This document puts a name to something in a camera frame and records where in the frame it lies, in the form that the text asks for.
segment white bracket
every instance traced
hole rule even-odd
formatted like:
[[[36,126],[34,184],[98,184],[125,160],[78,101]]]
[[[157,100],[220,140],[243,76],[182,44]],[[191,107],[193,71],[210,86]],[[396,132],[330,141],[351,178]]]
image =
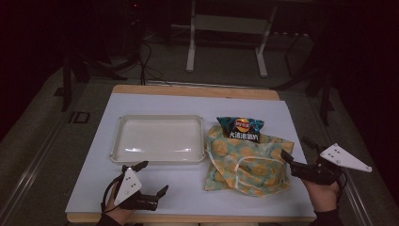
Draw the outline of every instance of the white bracket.
[[[371,172],[373,170],[371,167],[358,160],[355,156],[338,146],[338,144],[331,145],[329,148],[320,153],[320,156],[340,167],[367,172]]]
[[[122,184],[120,185],[117,198],[115,198],[114,204],[119,205],[121,202],[135,194],[139,189],[141,189],[141,187],[142,184],[138,180],[135,172],[132,170],[132,168],[128,168],[125,171],[125,175],[123,177]]]

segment snack bag logo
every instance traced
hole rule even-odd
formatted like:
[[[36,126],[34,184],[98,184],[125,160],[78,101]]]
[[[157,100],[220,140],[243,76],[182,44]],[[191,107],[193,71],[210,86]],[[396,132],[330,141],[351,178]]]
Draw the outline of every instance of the snack bag logo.
[[[235,121],[235,127],[241,133],[246,133],[249,130],[249,121],[247,119],[238,119]]]

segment human hand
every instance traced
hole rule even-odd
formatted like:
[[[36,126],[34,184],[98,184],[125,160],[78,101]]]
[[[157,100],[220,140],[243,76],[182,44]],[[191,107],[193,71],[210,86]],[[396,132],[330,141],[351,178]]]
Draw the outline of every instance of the human hand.
[[[314,211],[326,212],[337,209],[337,199],[340,191],[337,182],[330,186],[318,185],[303,179],[302,182],[308,190]]]
[[[122,209],[114,204],[115,201],[114,197],[117,188],[117,183],[118,182],[116,182],[112,187],[112,192],[111,195],[109,196],[109,200],[108,203],[106,204],[104,212],[106,215],[114,219],[118,224],[124,225],[135,210]]]

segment drawstring bag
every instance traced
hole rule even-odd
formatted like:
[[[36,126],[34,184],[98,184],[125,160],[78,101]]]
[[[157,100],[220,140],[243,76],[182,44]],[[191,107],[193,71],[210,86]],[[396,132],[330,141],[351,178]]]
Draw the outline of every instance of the drawstring bag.
[[[290,187],[281,150],[292,153],[292,141],[261,134],[259,143],[228,138],[219,125],[206,137],[212,165],[205,190],[237,189],[255,197],[276,194]]]

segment white metal table leg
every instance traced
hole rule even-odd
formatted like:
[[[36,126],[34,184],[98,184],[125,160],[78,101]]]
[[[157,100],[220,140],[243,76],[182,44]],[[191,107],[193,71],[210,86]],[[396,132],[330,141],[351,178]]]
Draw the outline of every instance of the white metal table leg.
[[[194,59],[196,56],[196,42],[195,42],[195,33],[196,33],[196,1],[191,1],[191,25],[190,25],[190,46],[188,48],[188,58],[187,58],[187,66],[185,70],[188,73],[194,71]]]
[[[256,59],[258,61],[259,73],[261,74],[261,77],[267,77],[266,66],[264,65],[263,50],[266,45],[267,38],[270,35],[270,28],[272,27],[276,11],[277,11],[277,6],[274,6],[270,14],[268,23],[264,28],[262,43],[259,47],[255,48]]]

